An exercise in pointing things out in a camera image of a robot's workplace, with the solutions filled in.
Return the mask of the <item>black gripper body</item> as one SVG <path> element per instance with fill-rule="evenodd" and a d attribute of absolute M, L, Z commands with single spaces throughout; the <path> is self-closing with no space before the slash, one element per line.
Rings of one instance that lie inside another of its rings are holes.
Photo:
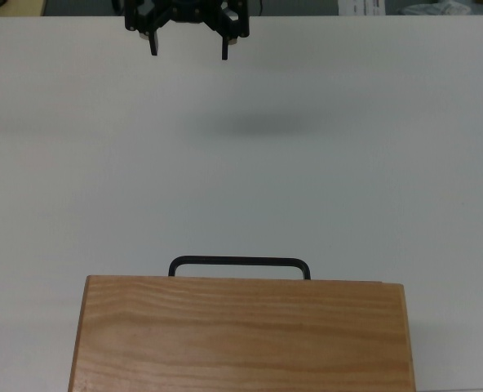
<path fill-rule="evenodd" d="M 217 0 L 166 0 L 159 2 L 159 11 L 167 11 L 174 22 L 200 24 L 216 20 L 222 3 Z"/>

